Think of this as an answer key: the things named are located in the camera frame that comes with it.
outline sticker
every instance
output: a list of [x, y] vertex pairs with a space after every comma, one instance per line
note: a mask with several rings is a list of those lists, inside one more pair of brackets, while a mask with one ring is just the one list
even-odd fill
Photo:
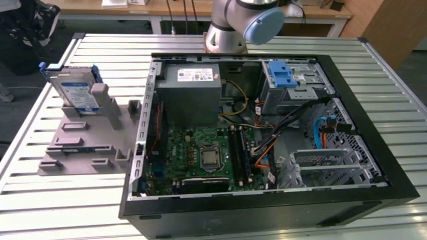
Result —
[[129, 11], [130, 14], [149, 14], [147, 11]]
[[77, 152], [79, 152], [78, 149], [63, 149], [62, 151], [63, 151], [65, 153], [77, 153]]
[[213, 68], [182, 68], [178, 70], [179, 82], [214, 81]]
[[286, 158], [283, 156], [279, 156], [279, 158], [275, 160], [275, 163], [283, 164], [285, 161], [286, 161]]
[[86, 82], [63, 82], [62, 88], [74, 107], [83, 114], [95, 114], [101, 106], [91, 94], [91, 86]]
[[273, 172], [269, 172], [267, 178], [273, 183], [277, 182], [277, 177], [274, 176]]
[[255, 114], [262, 115], [262, 108], [259, 106], [255, 107]]
[[306, 81], [306, 78], [305, 78], [305, 76], [303, 75], [294, 75], [294, 80], [303, 80], [303, 81]]

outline floor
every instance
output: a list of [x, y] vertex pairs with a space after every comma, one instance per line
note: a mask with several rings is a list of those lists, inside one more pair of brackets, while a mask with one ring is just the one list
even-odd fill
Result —
[[[178, 34], [186, 33], [185, 23], [177, 23]], [[147, 21], [78, 21], [67, 20], [66, 27], [58, 28], [51, 37], [49, 62], [55, 63], [62, 57], [65, 49], [71, 41], [74, 33], [99, 34], [151, 34]], [[170, 26], [162, 26], [167, 32]], [[206, 31], [209, 25], [201, 25], [199, 30]], [[195, 26], [189, 25], [190, 33], [195, 32]], [[406, 59], [397, 73], [415, 92], [425, 104], [427, 104], [427, 51], [414, 51]], [[11, 142], [26, 120], [27, 114], [46, 85], [41, 73], [29, 76], [17, 76], [0, 63], [0, 82], [10, 88], [15, 95], [14, 102], [0, 102], [0, 142]], [[7, 144], [0, 144], [0, 158], [9, 149]]]

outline cpu socket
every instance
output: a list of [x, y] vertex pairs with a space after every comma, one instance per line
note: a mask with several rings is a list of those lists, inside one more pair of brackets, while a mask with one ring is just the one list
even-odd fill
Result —
[[217, 144], [201, 146], [201, 168], [214, 172], [222, 166], [222, 153]]

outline power supply label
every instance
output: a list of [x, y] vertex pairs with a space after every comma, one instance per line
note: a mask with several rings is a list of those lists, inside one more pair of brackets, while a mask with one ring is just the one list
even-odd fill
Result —
[[178, 70], [179, 82], [214, 81], [213, 68], [182, 68]]
[[91, 94], [91, 86], [87, 82], [62, 82], [63, 92], [82, 114], [95, 114], [101, 106]]

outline slatted table surface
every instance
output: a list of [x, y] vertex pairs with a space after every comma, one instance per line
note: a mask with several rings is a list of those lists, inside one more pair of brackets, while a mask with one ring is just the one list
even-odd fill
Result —
[[[202, 53], [201, 36], [87, 34], [62, 61], [95, 63], [119, 104], [143, 99], [151, 53]], [[334, 228], [293, 229], [203, 239], [427, 239], [427, 111], [370, 44], [357, 39], [278, 37], [250, 53], [331, 55], [406, 170], [421, 198]], [[38, 176], [61, 123], [62, 99], [51, 85], [0, 162], [0, 239], [145, 239], [118, 218], [125, 174]]]

